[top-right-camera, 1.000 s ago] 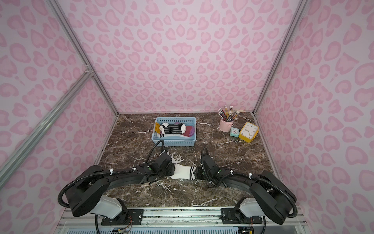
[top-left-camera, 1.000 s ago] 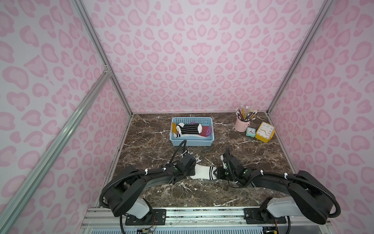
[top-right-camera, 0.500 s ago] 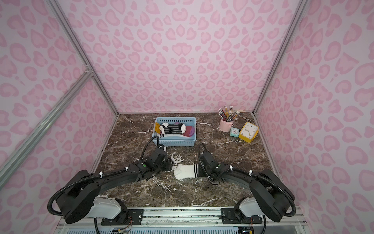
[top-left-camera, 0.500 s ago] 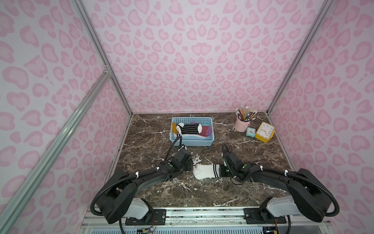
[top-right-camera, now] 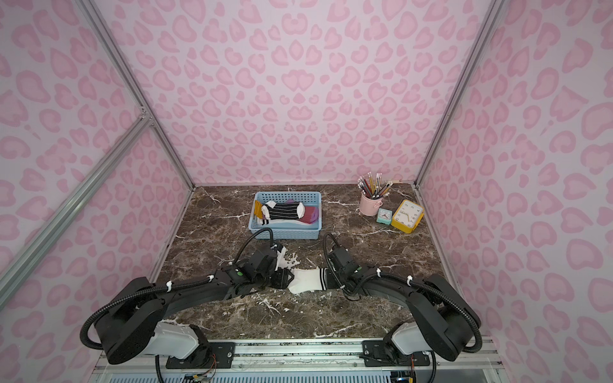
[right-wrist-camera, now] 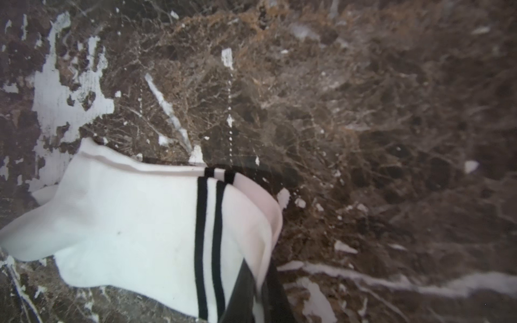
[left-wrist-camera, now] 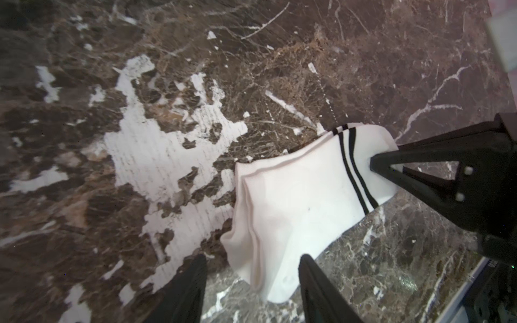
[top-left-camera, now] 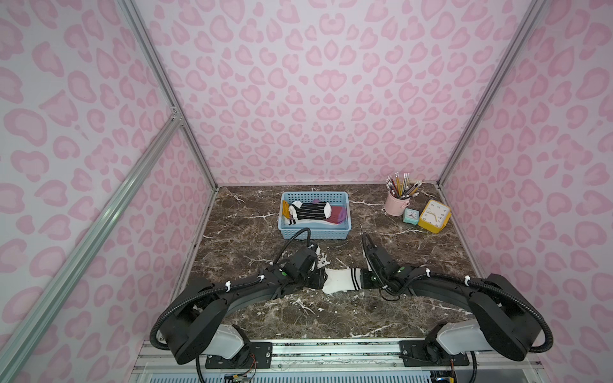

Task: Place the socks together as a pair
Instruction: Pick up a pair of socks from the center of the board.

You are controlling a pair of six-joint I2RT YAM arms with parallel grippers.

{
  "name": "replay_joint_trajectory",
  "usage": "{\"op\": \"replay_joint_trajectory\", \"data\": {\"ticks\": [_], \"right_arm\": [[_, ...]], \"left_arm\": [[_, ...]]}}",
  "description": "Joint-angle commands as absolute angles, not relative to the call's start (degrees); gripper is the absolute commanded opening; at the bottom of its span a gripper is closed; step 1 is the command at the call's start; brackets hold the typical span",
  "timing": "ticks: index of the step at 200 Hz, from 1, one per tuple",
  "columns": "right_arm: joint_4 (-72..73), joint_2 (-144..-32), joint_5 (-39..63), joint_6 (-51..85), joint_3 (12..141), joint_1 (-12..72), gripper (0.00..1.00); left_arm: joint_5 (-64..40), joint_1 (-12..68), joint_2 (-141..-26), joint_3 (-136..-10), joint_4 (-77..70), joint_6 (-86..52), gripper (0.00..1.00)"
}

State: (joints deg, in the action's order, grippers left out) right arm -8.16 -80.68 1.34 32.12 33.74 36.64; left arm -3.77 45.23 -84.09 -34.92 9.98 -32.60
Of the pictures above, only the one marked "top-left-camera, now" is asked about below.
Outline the maroon purple sock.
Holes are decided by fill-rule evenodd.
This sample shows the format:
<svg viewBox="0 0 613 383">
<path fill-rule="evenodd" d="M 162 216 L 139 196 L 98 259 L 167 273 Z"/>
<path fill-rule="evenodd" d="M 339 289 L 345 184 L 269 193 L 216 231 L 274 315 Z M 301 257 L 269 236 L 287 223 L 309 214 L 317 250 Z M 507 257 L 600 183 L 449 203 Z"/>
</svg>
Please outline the maroon purple sock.
<svg viewBox="0 0 613 383">
<path fill-rule="evenodd" d="M 347 208 L 343 206 L 331 206 L 330 216 L 326 221 L 333 224 L 344 223 L 347 218 Z"/>
</svg>

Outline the black striped sock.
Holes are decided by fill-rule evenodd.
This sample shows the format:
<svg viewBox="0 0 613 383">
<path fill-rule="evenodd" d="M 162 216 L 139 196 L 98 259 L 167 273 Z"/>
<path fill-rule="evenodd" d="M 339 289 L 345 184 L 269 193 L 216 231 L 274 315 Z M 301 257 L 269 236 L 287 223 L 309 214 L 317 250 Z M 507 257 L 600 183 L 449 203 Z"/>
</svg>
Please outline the black striped sock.
<svg viewBox="0 0 613 383">
<path fill-rule="evenodd" d="M 303 203 L 295 201 L 289 205 L 289 223 L 300 220 L 327 220 L 332 214 L 332 206 L 327 202 Z"/>
</svg>

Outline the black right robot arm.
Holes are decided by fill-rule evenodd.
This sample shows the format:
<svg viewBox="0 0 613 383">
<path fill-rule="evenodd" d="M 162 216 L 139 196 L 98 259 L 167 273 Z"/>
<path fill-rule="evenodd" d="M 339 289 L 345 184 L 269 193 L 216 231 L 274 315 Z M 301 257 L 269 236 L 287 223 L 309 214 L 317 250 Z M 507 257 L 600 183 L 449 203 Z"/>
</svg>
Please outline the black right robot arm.
<svg viewBox="0 0 613 383">
<path fill-rule="evenodd" d="M 554 334 L 544 316 L 502 275 L 460 278 L 428 267 L 402 266 L 367 233 L 362 234 L 362 251 L 368 264 L 364 288 L 378 289 L 386 298 L 432 298 L 473 315 L 464 322 L 439 324 L 428 333 L 426 352 L 431 358 L 495 351 L 521 362 L 528 354 L 552 349 Z"/>
</svg>

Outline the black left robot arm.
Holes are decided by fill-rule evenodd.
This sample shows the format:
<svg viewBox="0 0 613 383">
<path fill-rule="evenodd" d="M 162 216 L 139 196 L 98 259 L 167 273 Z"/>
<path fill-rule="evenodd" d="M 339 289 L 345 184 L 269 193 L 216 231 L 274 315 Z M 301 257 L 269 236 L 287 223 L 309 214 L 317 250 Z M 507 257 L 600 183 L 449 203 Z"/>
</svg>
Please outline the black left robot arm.
<svg viewBox="0 0 613 383">
<path fill-rule="evenodd" d="M 195 282 L 160 314 L 150 330 L 149 342 L 157 349 L 171 352 L 179 365 L 199 362 L 202 355 L 225 360 L 235 367 L 254 362 L 252 343 L 246 333 L 236 325 L 224 325 L 224 318 L 305 287 L 322 287 L 326 277 L 317 268 L 318 258 L 319 247 L 308 244 L 280 263 L 245 279 L 224 284 L 207 279 Z"/>
</svg>

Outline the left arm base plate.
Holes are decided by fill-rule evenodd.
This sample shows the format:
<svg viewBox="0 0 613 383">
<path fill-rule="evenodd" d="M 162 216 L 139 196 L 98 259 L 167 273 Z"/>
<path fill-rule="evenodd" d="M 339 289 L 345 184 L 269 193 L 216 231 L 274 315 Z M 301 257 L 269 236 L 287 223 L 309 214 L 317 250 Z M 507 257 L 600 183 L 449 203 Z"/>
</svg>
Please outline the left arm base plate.
<svg viewBox="0 0 613 383">
<path fill-rule="evenodd" d="M 269 369 L 271 342 L 253 342 L 239 327 L 221 325 L 204 351 L 207 370 Z"/>
</svg>

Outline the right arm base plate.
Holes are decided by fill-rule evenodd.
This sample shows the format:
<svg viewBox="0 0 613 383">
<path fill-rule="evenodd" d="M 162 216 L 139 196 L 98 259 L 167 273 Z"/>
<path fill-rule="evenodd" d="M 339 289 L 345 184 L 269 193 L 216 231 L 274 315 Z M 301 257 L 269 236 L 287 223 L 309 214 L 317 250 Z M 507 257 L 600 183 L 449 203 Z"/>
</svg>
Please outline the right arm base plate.
<svg viewBox="0 0 613 383">
<path fill-rule="evenodd" d="M 437 341 L 446 322 L 436 325 L 423 340 L 405 340 L 399 342 L 399 357 L 404 367 L 451 367 L 469 366 L 466 354 L 449 354 Z"/>
</svg>

